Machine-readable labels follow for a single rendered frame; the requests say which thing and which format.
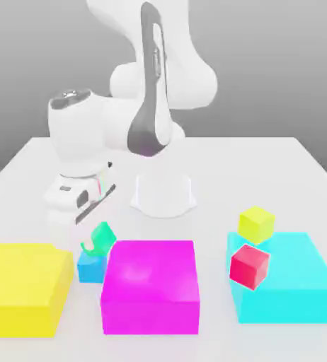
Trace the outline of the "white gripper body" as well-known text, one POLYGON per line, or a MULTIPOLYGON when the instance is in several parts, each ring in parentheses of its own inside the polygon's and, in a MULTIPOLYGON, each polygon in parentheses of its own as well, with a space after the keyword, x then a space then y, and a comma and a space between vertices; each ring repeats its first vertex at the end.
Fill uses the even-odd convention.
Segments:
POLYGON ((86 218, 116 185, 101 188, 99 182, 54 182, 46 191, 47 227, 53 238, 70 231, 86 218))

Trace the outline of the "small green cube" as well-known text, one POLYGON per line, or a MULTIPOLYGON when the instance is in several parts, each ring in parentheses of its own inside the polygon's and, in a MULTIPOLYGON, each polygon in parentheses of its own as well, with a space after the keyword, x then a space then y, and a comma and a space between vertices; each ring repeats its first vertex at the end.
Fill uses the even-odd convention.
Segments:
POLYGON ((81 243, 81 249, 89 257, 106 256, 117 237, 106 221, 101 222, 91 233, 91 242, 93 243, 92 249, 87 249, 84 243, 81 243))

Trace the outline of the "small blue cube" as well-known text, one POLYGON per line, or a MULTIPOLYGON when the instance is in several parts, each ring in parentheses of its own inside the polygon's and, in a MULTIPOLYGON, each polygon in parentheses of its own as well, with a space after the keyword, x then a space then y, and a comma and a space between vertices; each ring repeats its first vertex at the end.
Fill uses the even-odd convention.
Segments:
POLYGON ((88 256, 81 252, 77 262, 80 283, 102 284, 107 267, 106 256, 88 256))

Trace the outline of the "small yellow cube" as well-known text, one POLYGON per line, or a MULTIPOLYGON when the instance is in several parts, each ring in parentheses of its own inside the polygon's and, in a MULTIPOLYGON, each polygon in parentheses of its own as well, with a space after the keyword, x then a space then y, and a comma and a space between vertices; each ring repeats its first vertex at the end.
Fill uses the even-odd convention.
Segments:
POLYGON ((259 245, 273 235, 275 215, 258 206, 239 215, 238 234, 247 241, 259 245))

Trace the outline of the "small red cube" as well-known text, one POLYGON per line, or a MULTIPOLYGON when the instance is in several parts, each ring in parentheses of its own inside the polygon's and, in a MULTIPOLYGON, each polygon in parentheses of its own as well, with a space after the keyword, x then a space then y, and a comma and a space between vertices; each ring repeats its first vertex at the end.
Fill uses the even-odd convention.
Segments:
POLYGON ((269 261, 269 253, 244 244, 231 256, 229 278, 254 291, 266 278, 269 261))

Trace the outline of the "large magenta box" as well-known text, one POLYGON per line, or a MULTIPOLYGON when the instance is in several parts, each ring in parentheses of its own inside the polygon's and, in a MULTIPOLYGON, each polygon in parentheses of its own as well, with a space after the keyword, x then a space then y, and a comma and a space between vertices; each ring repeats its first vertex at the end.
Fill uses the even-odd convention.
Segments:
POLYGON ((197 334, 200 292, 191 240, 114 244, 101 293, 105 334, 197 334))

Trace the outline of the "large yellow box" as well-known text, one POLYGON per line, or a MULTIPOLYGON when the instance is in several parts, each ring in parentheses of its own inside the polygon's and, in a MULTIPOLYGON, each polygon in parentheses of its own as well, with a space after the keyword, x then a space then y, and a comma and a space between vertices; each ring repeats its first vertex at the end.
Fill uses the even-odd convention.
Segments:
POLYGON ((0 243, 0 337, 53 337, 73 276, 70 251, 0 243))

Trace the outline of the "large cyan box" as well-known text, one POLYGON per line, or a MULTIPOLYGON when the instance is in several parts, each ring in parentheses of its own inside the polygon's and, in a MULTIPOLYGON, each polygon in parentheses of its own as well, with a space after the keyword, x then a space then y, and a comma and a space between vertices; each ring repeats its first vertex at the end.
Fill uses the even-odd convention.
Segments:
POLYGON ((252 291, 230 281, 242 324, 327 324, 327 264, 304 232, 276 232, 259 244, 267 276, 252 291))

